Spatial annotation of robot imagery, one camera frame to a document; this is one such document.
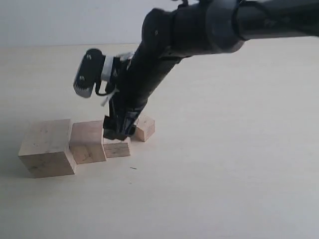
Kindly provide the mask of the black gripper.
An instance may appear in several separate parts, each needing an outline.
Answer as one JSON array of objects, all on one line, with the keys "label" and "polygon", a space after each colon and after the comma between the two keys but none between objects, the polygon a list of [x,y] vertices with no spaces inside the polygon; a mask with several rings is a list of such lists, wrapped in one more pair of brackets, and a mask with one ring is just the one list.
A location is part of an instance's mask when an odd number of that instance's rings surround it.
[{"label": "black gripper", "polygon": [[142,40],[130,63],[121,70],[114,111],[103,121],[103,138],[124,141],[136,132],[137,114],[164,77],[182,58],[171,54],[174,12],[151,10],[142,25]]}]

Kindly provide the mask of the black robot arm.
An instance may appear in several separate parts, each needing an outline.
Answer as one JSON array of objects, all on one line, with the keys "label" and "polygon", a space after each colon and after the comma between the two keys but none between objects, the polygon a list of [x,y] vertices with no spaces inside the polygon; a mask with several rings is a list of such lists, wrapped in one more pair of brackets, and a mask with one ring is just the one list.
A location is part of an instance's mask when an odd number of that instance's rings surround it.
[{"label": "black robot arm", "polygon": [[173,11],[154,8],[144,19],[138,48],[108,87],[103,136],[132,136],[150,95],[185,58],[234,53],[248,40],[318,34],[316,0],[184,0]]}]

